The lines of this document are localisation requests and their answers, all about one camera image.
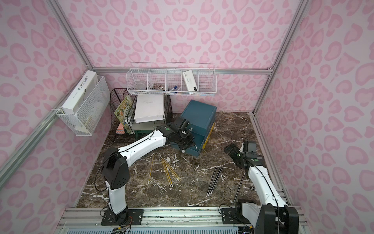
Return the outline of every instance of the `wire shelf basket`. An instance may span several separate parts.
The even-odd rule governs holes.
[[[118,120],[114,112],[127,95],[130,95],[131,100],[133,101],[132,106],[130,107],[130,111],[128,115],[126,116],[127,123],[129,123],[129,129],[124,129],[124,128],[118,129],[120,121]],[[110,112],[111,112],[111,128],[110,129],[111,130],[109,133],[109,138],[112,142],[117,140],[118,135],[136,136],[137,133],[142,133],[143,131],[145,131],[145,130],[138,130],[136,126],[141,123],[136,123],[134,119],[137,97],[138,97],[137,95],[130,94],[128,90],[125,88],[115,88],[110,92]],[[170,96],[164,95],[163,98],[164,98],[164,110],[165,110],[164,118],[163,120],[153,121],[154,127],[169,123],[172,121],[172,118],[173,118],[173,109],[171,107]]]
[[[215,96],[217,74],[215,68],[131,68],[126,74],[127,90],[130,94],[200,95]],[[187,90],[182,72],[192,70],[197,92]]]
[[[56,112],[76,136],[92,136],[109,103],[110,94],[105,78],[98,76],[98,79],[98,84],[75,115],[67,115],[61,109]]]

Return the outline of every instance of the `white wire basket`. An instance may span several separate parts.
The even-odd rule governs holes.
[[[200,68],[186,67],[190,66],[173,68],[130,67],[126,75],[127,90],[130,94],[215,96],[217,93],[217,74],[214,65],[207,68],[203,68],[202,66]],[[187,90],[182,72],[188,70],[192,70],[197,85],[197,92]]]
[[[103,76],[98,76],[99,83],[83,102],[75,115],[57,111],[58,117],[74,132],[76,136],[92,136],[101,116],[107,107],[110,94]]]

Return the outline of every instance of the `book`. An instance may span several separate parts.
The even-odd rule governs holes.
[[[118,135],[123,135],[124,133],[135,134],[135,132],[131,129],[131,127],[127,123],[127,120],[125,120],[125,125],[123,125],[122,123],[119,123],[117,130],[116,130],[116,134]]]
[[[163,95],[139,94],[137,96],[134,119],[136,123],[163,120]]]
[[[129,115],[129,112],[131,110],[132,106],[132,100],[130,95],[127,95],[124,97],[123,101],[118,105],[117,109],[114,111],[114,114],[116,115],[117,119],[121,122],[123,125],[123,128],[130,131],[131,134],[131,127],[127,123],[127,117]]]
[[[99,79],[96,72],[86,71],[78,85],[62,104],[62,111],[67,115],[75,115],[98,83]]]

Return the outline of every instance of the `brown marble surface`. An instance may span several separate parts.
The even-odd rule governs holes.
[[[209,141],[199,155],[194,157],[177,151],[169,145],[160,147],[146,154],[130,166],[130,180],[126,184],[126,201],[129,207],[169,207],[169,206],[218,206],[222,203],[232,204],[244,169],[240,169],[232,159],[223,152],[223,148],[230,143],[240,146],[245,137],[256,142],[256,134],[248,113],[217,113],[214,130]],[[91,172],[88,182],[79,199],[78,208],[101,208],[108,202],[108,192],[98,192],[94,187],[95,174],[102,163],[105,150],[110,147],[122,147],[135,141],[133,137],[120,136],[113,143],[105,141],[100,155]],[[262,155],[257,144],[257,152]],[[151,159],[154,162],[151,181],[148,184]],[[181,178],[178,181],[172,173],[170,176],[173,187],[169,187],[161,164],[161,157],[169,164]],[[215,167],[223,165],[220,178],[210,196],[206,196],[209,183]],[[104,189],[102,176],[99,174],[96,184]],[[252,182],[246,176],[240,189],[238,198],[252,199],[259,204],[257,193],[251,189]]]

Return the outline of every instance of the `cable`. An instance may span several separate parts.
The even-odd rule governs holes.
[[[99,174],[99,171],[100,171],[101,167],[104,165],[104,163],[105,163],[105,162],[106,162],[110,157],[112,157],[113,155],[115,155],[115,154],[119,154],[119,153],[122,153],[122,152],[125,152],[125,151],[128,151],[129,149],[133,148],[134,146],[137,146],[138,144],[143,143],[144,141],[150,139],[150,138],[154,135],[154,132],[155,132],[155,128],[153,127],[152,135],[151,135],[149,138],[147,138],[147,139],[145,139],[145,140],[143,140],[143,141],[137,143],[136,145],[133,145],[133,146],[131,146],[130,148],[125,149],[125,150],[123,150],[123,151],[120,151],[120,152],[113,152],[113,153],[110,154],[110,156],[109,156],[107,159],[105,159],[105,160],[103,161],[103,163],[102,163],[101,166],[99,167],[98,171],[96,172],[95,180],[94,180],[94,182],[93,182],[93,184],[94,184],[94,186],[95,186],[95,189],[96,189],[98,192],[104,192],[105,190],[108,189],[108,188],[105,188],[104,190],[99,190],[99,189],[97,188],[97,186],[96,186],[97,175]]]
[[[96,189],[97,191],[99,191],[99,192],[104,192],[104,191],[107,190],[108,188],[105,188],[104,190],[99,190],[99,189],[96,187],[96,178],[97,178],[97,175],[99,174],[99,171],[100,171],[101,167],[104,165],[104,163],[105,163],[108,159],[110,159],[110,157],[112,157],[112,156],[113,156],[113,154],[111,154],[107,159],[105,159],[104,162],[101,164],[101,166],[99,167],[99,169],[98,169],[97,172],[96,172],[95,180],[93,181],[93,184],[94,184],[94,186],[95,186],[95,189]]]
[[[274,197],[274,200],[275,200],[275,203],[277,204],[277,210],[278,210],[278,234],[279,234],[279,223],[280,223],[280,221],[281,221],[281,215],[280,215],[280,213],[279,213],[279,204],[278,204],[278,201],[277,201],[277,198],[275,197],[275,194],[273,193],[273,190],[272,190],[272,188],[270,187],[270,184],[268,183],[268,181],[267,181],[267,179],[266,179],[266,177],[264,176],[264,174],[261,172],[261,170],[260,169],[258,169],[258,167],[256,167],[251,161],[249,161],[249,160],[246,160],[248,163],[250,163],[252,166],[254,166],[260,173],[261,173],[261,175],[263,176],[263,178],[265,179],[265,182],[267,183],[267,185],[268,185],[268,187],[270,188],[270,192],[273,194],[273,197]]]
[[[235,208],[235,207],[232,207],[232,206],[229,206],[229,205],[227,205],[227,204],[222,203],[220,206],[218,206],[218,213],[220,213],[220,215],[222,215],[222,213],[220,212],[220,207],[221,207],[221,206],[228,206],[228,207],[230,207],[230,208],[232,208],[232,209]],[[239,218],[238,218],[235,214],[231,214],[231,218],[233,218],[233,219],[235,219],[236,221],[238,221],[238,222],[244,224],[244,225],[247,227],[246,230],[250,230],[250,227],[248,227],[248,225],[246,225],[245,223],[243,223],[242,221],[240,221]]]
[[[102,212],[102,210],[104,210],[106,207],[104,207],[104,208],[102,208],[101,210],[100,210],[100,216],[101,217],[103,217],[104,218],[104,215],[101,215],[101,212]]]
[[[145,142],[145,141],[148,140],[148,139],[151,139],[151,137],[153,136],[155,130],[156,130],[156,129],[153,127],[152,135],[151,135],[150,137],[148,137],[147,139],[144,139],[143,141],[139,142],[138,144],[143,143],[143,142]],[[129,149],[133,148],[134,146],[137,146],[138,144],[133,145],[133,146],[131,146],[130,148],[125,149],[125,150],[122,150],[122,151],[120,151],[120,152],[118,152],[118,153],[122,153],[122,152],[128,151]]]

